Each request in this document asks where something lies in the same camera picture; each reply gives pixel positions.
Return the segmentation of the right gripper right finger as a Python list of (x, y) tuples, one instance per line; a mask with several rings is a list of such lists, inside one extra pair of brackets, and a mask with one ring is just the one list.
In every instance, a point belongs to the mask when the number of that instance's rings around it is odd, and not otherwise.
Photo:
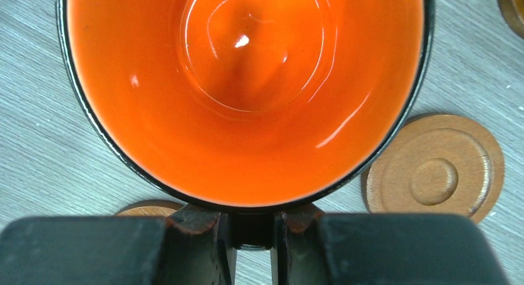
[(507, 284), (483, 233), (460, 215), (325, 213), (276, 216), (274, 284)]

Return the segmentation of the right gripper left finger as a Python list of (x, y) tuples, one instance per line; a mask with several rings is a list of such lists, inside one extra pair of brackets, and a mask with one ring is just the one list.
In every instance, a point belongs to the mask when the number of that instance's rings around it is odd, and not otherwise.
[(225, 217), (29, 217), (1, 233), (2, 284), (233, 284)]

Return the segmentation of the brown wooden coaster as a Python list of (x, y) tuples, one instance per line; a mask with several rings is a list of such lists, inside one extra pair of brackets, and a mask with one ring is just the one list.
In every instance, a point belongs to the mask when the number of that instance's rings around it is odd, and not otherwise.
[(504, 185), (504, 155), (470, 118), (422, 114), (408, 120), (364, 173), (372, 213), (452, 213), (480, 223)]
[(118, 211), (116, 216), (163, 216), (168, 217), (184, 205), (169, 200), (144, 200), (128, 205)]
[(497, 0), (497, 2), (506, 24), (523, 38), (523, 0)]

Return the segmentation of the orange ceramic mug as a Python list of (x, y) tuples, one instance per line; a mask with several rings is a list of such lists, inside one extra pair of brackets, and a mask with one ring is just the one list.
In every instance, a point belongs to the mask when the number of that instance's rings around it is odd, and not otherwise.
[(390, 145), (423, 81), (434, 0), (57, 0), (64, 63), (133, 172), (232, 215), (238, 249)]

